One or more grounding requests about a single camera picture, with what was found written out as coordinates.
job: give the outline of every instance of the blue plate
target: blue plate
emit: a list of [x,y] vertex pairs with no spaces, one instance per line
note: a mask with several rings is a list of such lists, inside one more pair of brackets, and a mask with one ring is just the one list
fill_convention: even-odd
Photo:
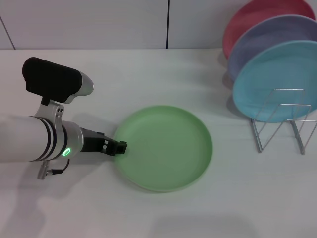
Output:
[[[290,41],[255,56],[235,81],[233,101],[240,112],[255,118],[276,88],[304,89],[305,97],[301,91],[276,91],[258,120],[267,121],[279,104],[310,104],[312,111],[317,108],[317,42]],[[307,112],[307,107],[280,106],[270,122],[293,119],[295,114],[301,117]]]
[[250,28],[231,52],[228,61],[230,78],[235,81],[244,65],[257,54],[292,40],[317,41],[317,22],[300,15],[281,15]]

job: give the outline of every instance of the black stripe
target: black stripe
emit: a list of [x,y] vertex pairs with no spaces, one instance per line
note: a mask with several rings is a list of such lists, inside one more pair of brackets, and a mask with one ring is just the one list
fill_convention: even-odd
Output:
[[4,22],[3,22],[3,20],[2,20],[2,17],[1,17],[1,16],[0,16],[0,21],[1,21],[2,25],[3,25],[3,27],[4,27],[4,30],[5,30],[5,32],[6,32],[6,35],[8,36],[8,38],[9,38],[9,40],[10,40],[11,44],[12,44],[12,47],[15,49],[15,46],[14,46],[14,44],[13,44],[13,42],[12,42],[12,39],[11,39],[11,37],[10,37],[9,33],[8,33],[8,30],[7,30],[7,28],[6,28],[5,24],[4,24]]
[[57,159],[59,156],[61,156],[63,154],[64,150],[66,149],[68,136],[67,136],[67,131],[66,131],[64,126],[63,126],[63,131],[64,131],[64,145],[63,145],[63,148],[62,148],[61,152],[56,157],[54,157],[54,158],[52,158],[50,160]]
[[51,144],[51,132],[50,132],[49,126],[45,123],[45,121],[43,119],[41,119],[41,118],[36,118],[36,119],[39,119],[44,124],[46,131],[48,132],[48,143],[46,145],[46,148],[45,148],[43,154],[40,155],[37,159],[32,160],[32,161],[39,161],[47,153],[47,151],[49,150],[50,144]]
[[170,0],[168,0],[168,7],[167,7],[167,32],[166,32],[166,48],[168,49],[168,33],[169,33],[169,6]]
[[45,120],[52,128],[52,131],[53,131],[53,146],[52,146],[50,152],[44,158],[42,158],[40,161],[47,159],[53,153],[53,151],[56,148],[56,144],[57,144],[57,133],[56,133],[56,129],[55,129],[54,125],[49,120],[46,120],[45,118],[41,118],[41,119]]

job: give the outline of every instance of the wire rack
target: wire rack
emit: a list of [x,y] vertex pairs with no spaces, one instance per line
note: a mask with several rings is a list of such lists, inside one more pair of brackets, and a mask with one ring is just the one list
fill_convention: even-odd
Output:
[[[259,118],[259,115],[263,112],[263,110],[266,108],[267,104],[270,102],[270,100],[272,99],[272,96],[276,93],[281,93],[282,91],[293,91],[295,93],[299,93],[299,94],[302,94],[301,95],[301,100],[300,102],[303,102],[304,99],[305,99],[305,90],[304,89],[287,89],[287,88],[276,88],[276,89],[273,89],[271,91],[271,93],[269,94],[269,96],[267,97],[267,99],[265,100],[263,106],[260,108],[260,110],[258,111],[258,113],[256,114],[255,118],[252,119],[250,118],[250,122],[251,122],[251,128],[252,128],[252,131],[253,131],[253,134],[254,134],[254,138],[255,138],[255,141],[256,141],[256,146],[257,146],[257,149],[258,149],[258,152],[261,153],[266,147],[267,145],[272,141],[272,139],[274,138],[274,136],[276,135],[276,133],[278,132],[278,130],[282,127],[282,125],[285,123],[285,122],[288,122],[292,125],[292,128],[293,128],[293,131],[294,131],[294,135],[295,135],[295,138],[297,140],[297,143],[299,145],[299,148],[300,148],[300,152],[302,155],[305,154],[305,149],[317,127],[317,120],[307,120],[307,116],[308,114],[311,112],[312,110],[312,106],[310,104],[279,104],[276,106],[276,108],[274,109],[274,111],[272,112],[272,114],[269,116],[268,120],[267,121],[264,121],[264,124],[263,126],[260,128],[260,130],[257,129],[257,126],[256,126],[256,121],[257,121],[257,118]],[[261,143],[261,140],[260,140],[260,133],[263,131],[263,129],[267,126],[267,124],[272,120],[272,118],[274,117],[275,113],[282,107],[296,107],[296,112],[293,116],[292,119],[286,119],[284,120],[283,122],[280,123],[280,125],[278,126],[278,128],[275,130],[275,132],[273,133],[273,135],[268,139],[268,141],[264,144],[264,146],[262,146],[262,143]],[[304,119],[295,119],[296,116],[297,116],[297,113],[299,111],[300,108],[307,108],[308,109],[308,112],[307,114],[305,115],[305,118]],[[300,121],[302,122],[302,125],[300,127],[300,129],[298,130],[297,126],[296,126],[296,122],[297,121]],[[314,122],[315,123],[315,126],[314,128],[312,129],[311,133],[310,133],[310,136],[308,137],[308,140],[305,144],[303,144],[302,142],[302,139],[301,139],[301,136],[300,136],[300,132],[304,126],[304,123],[306,122],[309,122],[309,123],[312,123]]]

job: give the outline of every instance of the white wall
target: white wall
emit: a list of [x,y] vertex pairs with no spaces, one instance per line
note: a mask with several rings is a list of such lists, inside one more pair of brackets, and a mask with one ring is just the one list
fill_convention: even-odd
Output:
[[171,0],[169,48],[220,48],[224,29],[249,0]]
[[1,0],[17,49],[166,47],[168,0]]
[[[219,48],[250,0],[170,0],[169,48]],[[307,0],[317,13],[317,0]],[[17,49],[165,48],[168,0],[0,0]],[[11,47],[0,26],[0,49]]]

